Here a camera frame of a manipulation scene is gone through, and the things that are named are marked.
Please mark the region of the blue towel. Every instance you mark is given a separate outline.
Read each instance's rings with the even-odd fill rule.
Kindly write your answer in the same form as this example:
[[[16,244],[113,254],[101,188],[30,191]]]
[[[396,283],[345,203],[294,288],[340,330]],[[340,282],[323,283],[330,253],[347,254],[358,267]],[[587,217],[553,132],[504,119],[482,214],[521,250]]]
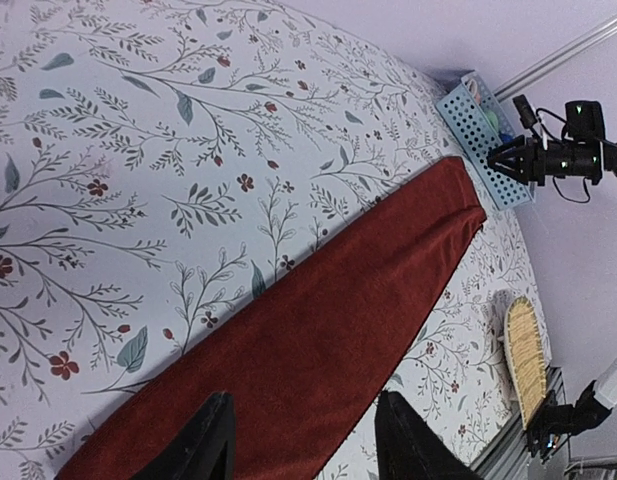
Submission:
[[[503,143],[509,143],[514,140],[514,137],[506,132],[500,132],[499,138]]]

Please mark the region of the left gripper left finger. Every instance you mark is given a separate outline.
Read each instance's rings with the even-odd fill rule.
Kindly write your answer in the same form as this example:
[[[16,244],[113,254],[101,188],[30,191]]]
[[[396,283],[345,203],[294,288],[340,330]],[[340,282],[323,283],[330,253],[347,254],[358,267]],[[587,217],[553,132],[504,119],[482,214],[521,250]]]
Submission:
[[[234,398],[214,392],[132,480],[230,480],[236,458]]]

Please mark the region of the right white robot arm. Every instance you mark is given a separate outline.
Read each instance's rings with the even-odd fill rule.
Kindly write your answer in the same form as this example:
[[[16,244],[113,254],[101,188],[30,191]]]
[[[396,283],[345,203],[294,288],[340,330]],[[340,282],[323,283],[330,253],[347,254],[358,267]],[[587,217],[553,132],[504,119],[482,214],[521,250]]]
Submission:
[[[544,418],[570,435],[581,456],[617,454],[617,203],[601,193],[582,199],[562,187],[597,186],[605,173],[617,191],[617,143],[607,139],[597,101],[566,103],[559,136],[519,136],[488,164],[537,201],[518,212],[535,268],[553,358],[579,401]]]

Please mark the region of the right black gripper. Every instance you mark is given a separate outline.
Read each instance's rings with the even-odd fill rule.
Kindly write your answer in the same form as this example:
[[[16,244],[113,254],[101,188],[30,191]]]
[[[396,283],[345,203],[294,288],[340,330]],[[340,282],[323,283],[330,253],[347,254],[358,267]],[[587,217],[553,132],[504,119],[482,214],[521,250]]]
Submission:
[[[525,170],[523,163],[518,160],[493,160],[499,156],[519,156],[525,147]],[[490,169],[517,183],[544,186],[546,178],[552,176],[581,177],[597,185],[602,178],[602,147],[596,140],[583,143],[548,140],[547,147],[544,147],[543,142],[534,137],[519,135],[491,149],[487,158]]]

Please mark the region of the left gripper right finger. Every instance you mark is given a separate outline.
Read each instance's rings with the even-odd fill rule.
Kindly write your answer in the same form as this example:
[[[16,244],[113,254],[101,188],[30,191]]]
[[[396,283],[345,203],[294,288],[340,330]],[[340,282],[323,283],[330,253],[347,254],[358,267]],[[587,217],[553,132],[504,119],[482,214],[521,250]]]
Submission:
[[[375,438],[381,480],[480,479],[444,445],[399,392],[380,393]]]

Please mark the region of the right aluminium frame post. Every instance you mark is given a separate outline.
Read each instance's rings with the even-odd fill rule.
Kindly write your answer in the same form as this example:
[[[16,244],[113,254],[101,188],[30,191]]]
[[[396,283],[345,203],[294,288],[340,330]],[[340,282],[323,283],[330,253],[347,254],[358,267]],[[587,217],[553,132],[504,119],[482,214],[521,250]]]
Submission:
[[[502,102],[521,94],[526,88],[546,78],[567,62],[617,35],[617,15],[568,42],[564,46],[534,63],[494,91],[495,98]]]

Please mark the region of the green towel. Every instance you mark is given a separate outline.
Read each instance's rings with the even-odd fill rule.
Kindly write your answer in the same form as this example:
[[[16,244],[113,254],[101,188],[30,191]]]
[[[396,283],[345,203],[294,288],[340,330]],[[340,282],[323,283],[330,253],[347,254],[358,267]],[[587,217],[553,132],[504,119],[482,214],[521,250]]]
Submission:
[[[492,126],[492,128],[495,131],[499,132],[500,131],[500,123],[499,123],[499,118],[498,118],[497,114],[494,111],[490,110],[490,109],[486,109],[484,111],[484,114],[485,114],[488,122]]]

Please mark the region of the brown towel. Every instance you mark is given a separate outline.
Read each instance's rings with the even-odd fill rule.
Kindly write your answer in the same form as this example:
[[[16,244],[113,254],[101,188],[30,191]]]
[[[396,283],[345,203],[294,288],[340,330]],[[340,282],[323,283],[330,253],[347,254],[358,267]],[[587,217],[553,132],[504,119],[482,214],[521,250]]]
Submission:
[[[103,423],[62,479],[131,479],[214,392],[234,398],[233,479],[311,479],[417,337],[486,215],[446,157],[363,214]]]

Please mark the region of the aluminium front rail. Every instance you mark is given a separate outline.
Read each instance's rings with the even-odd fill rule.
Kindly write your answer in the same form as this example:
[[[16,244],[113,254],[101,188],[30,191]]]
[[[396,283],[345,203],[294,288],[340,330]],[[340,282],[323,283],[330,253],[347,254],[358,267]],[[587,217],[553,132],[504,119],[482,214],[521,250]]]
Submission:
[[[549,415],[566,403],[560,367],[547,369],[548,393],[524,428],[518,405],[489,445],[470,464],[481,479],[565,479],[570,460],[567,435],[551,434]]]

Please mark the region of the light blue plastic basket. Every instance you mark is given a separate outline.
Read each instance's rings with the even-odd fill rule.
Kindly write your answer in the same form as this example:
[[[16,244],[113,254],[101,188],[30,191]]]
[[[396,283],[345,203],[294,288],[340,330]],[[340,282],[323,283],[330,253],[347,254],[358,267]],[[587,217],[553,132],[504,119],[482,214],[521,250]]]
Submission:
[[[515,137],[514,129],[494,94],[475,71],[462,76],[459,82],[436,104],[436,109],[461,145],[468,160],[484,183],[500,210],[516,208],[535,200],[535,186],[517,183],[498,174],[487,165],[491,149],[503,144],[500,132]],[[495,131],[484,111],[494,111],[500,123]]]

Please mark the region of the yellow bamboo tray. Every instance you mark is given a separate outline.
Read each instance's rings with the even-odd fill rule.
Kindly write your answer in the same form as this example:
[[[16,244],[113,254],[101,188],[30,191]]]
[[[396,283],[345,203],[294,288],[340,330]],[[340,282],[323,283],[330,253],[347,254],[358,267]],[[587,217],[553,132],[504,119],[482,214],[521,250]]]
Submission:
[[[548,391],[547,364],[532,302],[526,296],[513,300],[503,325],[506,364],[519,404],[522,425],[527,430]]]

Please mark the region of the floral tablecloth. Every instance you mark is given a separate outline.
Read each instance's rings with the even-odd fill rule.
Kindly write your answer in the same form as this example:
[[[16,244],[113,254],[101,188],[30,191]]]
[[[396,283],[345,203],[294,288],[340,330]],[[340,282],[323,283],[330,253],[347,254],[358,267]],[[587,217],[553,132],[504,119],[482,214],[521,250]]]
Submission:
[[[506,310],[538,292],[444,94],[275,1],[0,1],[0,479],[62,479],[159,374],[446,157],[486,218],[380,392],[470,465],[513,415]],[[379,393],[311,479],[378,477]]]

